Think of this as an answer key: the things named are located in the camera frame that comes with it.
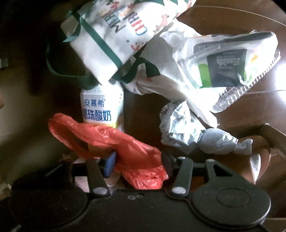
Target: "white drawstring bag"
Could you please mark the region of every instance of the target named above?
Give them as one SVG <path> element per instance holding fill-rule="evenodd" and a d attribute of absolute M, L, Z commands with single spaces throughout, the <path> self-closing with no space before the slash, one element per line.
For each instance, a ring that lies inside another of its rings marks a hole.
<path fill-rule="evenodd" d="M 95 0 L 61 24 L 66 42 L 101 83 L 196 0 Z"/>

